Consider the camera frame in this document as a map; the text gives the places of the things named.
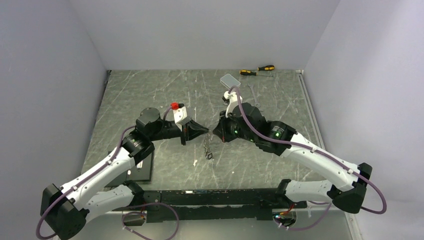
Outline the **metal key organizer plate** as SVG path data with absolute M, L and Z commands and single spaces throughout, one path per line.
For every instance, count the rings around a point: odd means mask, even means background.
M 211 139 L 212 137 L 209 132 L 204 135 L 203 148 L 204 148 L 204 156 L 207 160 L 211 160 L 213 158 L 213 153 L 210 148 Z

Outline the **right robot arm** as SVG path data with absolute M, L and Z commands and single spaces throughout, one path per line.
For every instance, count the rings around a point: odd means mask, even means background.
M 224 143 L 243 139 L 254 143 L 266 153 L 297 161 L 318 173 L 324 180 L 281 180 L 275 194 L 276 203 L 287 208 L 302 201 L 332 203 L 344 212 L 357 214 L 363 209 L 367 181 L 373 168 L 363 162 L 359 165 L 337 158 L 316 146 L 293 127 L 278 121 L 266 120 L 257 107 L 242 104 L 246 117 L 254 127 L 243 119 L 239 107 L 226 114 L 221 111 L 219 122 L 212 131 Z

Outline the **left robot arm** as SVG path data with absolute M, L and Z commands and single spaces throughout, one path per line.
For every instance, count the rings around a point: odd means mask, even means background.
M 177 104 L 174 120 L 161 118 L 158 109 L 148 107 L 141 111 L 135 125 L 121 134 L 115 149 L 103 160 L 75 179 L 43 190 L 40 220 L 35 234 L 40 240 L 55 236 L 68 240 L 77 235 L 86 223 L 109 211 L 128 207 L 139 209 L 144 203 L 144 190 L 134 181 L 124 181 L 116 188 L 102 189 L 119 175 L 126 173 L 155 150 L 154 141 L 179 138 L 182 145 L 209 129 L 188 116 L 187 109 Z

